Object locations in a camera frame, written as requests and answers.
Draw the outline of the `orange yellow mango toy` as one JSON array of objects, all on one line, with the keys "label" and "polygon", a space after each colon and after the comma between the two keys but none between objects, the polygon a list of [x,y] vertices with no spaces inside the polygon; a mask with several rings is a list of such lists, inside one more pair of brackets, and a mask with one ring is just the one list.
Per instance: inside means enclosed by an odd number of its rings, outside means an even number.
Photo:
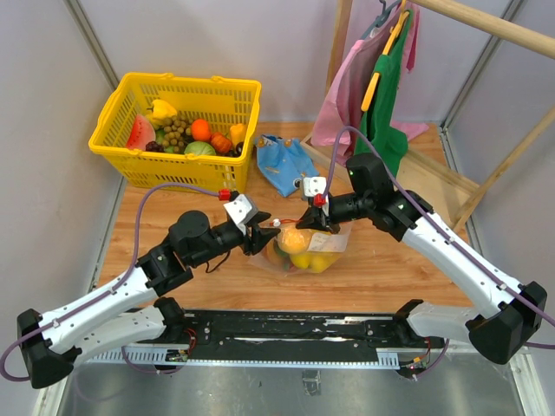
[{"label": "orange yellow mango toy", "polygon": [[277,245],[283,252],[296,255],[308,250],[311,239],[312,232],[309,230],[285,227],[277,235]]}]

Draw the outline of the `clear zip top bag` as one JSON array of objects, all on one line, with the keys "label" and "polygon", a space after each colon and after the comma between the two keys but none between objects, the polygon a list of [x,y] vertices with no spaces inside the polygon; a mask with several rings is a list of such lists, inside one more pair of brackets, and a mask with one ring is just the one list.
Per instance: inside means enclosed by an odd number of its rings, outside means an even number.
[{"label": "clear zip top bag", "polygon": [[337,234],[298,229],[297,220],[290,218],[274,218],[268,225],[279,233],[249,264],[284,275],[325,272],[346,251],[352,230],[351,224]]}]

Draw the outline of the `peach toy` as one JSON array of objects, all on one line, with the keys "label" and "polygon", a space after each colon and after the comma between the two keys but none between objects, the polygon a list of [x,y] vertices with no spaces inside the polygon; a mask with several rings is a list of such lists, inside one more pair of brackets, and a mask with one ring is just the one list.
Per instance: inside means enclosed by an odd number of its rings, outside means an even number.
[{"label": "peach toy", "polygon": [[264,256],[266,260],[278,270],[289,271],[291,269],[289,255],[283,252],[276,242],[266,245],[264,248]]}]

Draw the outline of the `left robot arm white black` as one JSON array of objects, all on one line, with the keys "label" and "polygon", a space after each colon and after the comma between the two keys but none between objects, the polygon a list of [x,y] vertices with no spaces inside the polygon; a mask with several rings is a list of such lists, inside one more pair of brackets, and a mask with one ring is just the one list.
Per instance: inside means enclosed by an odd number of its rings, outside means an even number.
[{"label": "left robot arm white black", "polygon": [[202,211],[187,211],[166,237],[109,283],[49,312],[27,309],[16,319],[17,346],[35,389],[52,386],[104,351],[162,338],[174,343],[186,332],[179,304],[166,294],[193,279],[193,269],[239,248],[254,256],[278,235],[262,223],[244,194],[224,199],[225,222],[211,225]]}]

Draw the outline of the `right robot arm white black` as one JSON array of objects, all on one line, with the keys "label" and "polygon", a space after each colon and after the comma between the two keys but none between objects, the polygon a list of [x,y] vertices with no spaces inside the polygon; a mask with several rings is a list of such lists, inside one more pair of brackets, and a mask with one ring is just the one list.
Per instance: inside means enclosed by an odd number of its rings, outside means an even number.
[{"label": "right robot arm white black", "polygon": [[342,223],[370,220],[432,262],[472,303],[459,308],[411,300],[395,313],[395,340],[404,347],[422,337],[456,340],[495,364],[509,362],[545,320],[545,289],[535,282],[523,284],[489,263],[430,204],[396,184],[379,157],[361,153],[346,166],[351,193],[326,194],[324,177],[296,180],[308,203],[297,228],[337,233]]}]

